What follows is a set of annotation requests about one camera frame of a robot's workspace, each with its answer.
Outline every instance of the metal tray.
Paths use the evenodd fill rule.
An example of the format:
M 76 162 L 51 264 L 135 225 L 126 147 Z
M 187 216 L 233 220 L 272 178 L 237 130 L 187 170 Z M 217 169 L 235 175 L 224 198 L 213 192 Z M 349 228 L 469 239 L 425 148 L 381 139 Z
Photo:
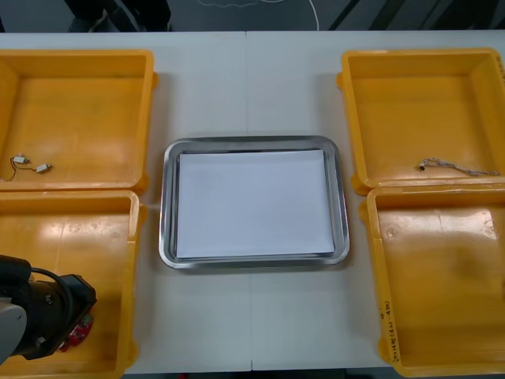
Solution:
M 282 152 L 322 150 L 334 251 L 293 255 L 250 257 L 177 257 L 177 219 L 179 157 L 181 154 L 227 152 Z M 349 230 L 342 188 L 339 151 L 335 144 L 320 136 L 286 137 L 213 137 L 175 141 L 165 151 L 163 188 L 159 224 L 159 255 L 172 268 L 231 268 L 300 265 L 334 265 L 349 252 Z

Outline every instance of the sheet of paper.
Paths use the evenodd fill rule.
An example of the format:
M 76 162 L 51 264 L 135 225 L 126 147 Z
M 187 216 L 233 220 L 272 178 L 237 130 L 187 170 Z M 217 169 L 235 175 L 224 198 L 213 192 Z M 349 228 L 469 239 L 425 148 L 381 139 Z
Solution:
M 333 249 L 322 151 L 181 155 L 178 257 Z

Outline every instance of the white table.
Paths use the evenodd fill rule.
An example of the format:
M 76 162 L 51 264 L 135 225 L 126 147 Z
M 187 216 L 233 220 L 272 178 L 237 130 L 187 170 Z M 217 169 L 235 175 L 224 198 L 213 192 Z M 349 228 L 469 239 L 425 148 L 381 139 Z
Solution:
M 335 86 L 347 50 L 494 47 L 505 32 L 232 32 L 9 35 L 0 48 L 147 48 L 155 55 L 148 153 L 149 217 L 137 266 L 135 336 L 127 373 L 385 366 L 362 198 L 342 98 Z M 339 147 L 350 255 L 330 268 L 179 272 L 158 255 L 162 154 L 181 137 L 322 134 Z

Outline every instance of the white cable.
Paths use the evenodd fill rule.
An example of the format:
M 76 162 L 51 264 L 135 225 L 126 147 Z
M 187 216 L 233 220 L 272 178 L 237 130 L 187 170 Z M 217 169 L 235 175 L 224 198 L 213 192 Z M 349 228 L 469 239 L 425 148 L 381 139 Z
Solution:
M 201 6 L 217 6 L 218 8 L 225 9 L 230 8 L 232 6 L 236 8 L 245 8 L 246 6 L 257 6 L 258 3 L 264 2 L 266 4 L 279 4 L 281 2 L 285 2 L 286 0 L 255 0 L 254 2 L 246 2 L 245 4 L 236 4 L 231 2 L 230 4 L 216 4 L 214 2 L 202 2 L 201 0 L 196 0 L 198 4 Z M 312 12 L 314 13 L 314 18 L 316 19 L 316 30 L 319 31 L 319 18 L 317 16 L 316 7 L 312 0 L 309 0 L 310 6 L 312 7 Z
M 424 171 L 426 167 L 446 167 L 453 168 L 455 170 L 461 171 L 464 174 L 469 176 L 500 176 L 498 171 L 480 171 L 480 170 L 469 170 L 468 168 L 464 168 L 458 166 L 457 164 L 447 162 L 443 159 L 438 158 L 426 158 L 423 159 L 421 163 L 419 163 L 419 170 Z
M 309 0 L 310 6 L 312 7 L 312 11 L 314 12 L 314 18 L 316 19 L 316 30 L 319 31 L 319 18 L 317 17 L 316 7 L 312 0 Z

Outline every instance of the yellow plastic bin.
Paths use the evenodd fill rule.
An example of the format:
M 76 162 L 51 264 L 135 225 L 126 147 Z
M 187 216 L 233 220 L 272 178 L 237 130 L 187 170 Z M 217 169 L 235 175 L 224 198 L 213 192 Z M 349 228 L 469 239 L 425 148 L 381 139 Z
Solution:
M 404 376 L 505 373 L 502 75 L 487 48 L 342 56 L 379 352 Z M 429 158 L 502 175 L 421 170 Z
M 348 51 L 342 89 L 353 149 L 353 187 L 503 183 L 450 168 L 416 169 L 438 158 L 505 174 L 505 89 L 492 49 Z
M 81 275 L 97 297 L 92 330 L 78 347 L 32 361 L 11 357 L 0 378 L 121 377 L 135 352 L 133 290 L 143 218 L 131 191 L 0 193 L 2 253 L 58 275 Z
M 149 51 L 0 51 L 0 191 L 144 192 L 156 81 Z
M 378 188 L 360 216 L 386 362 L 406 377 L 505 373 L 505 186 Z

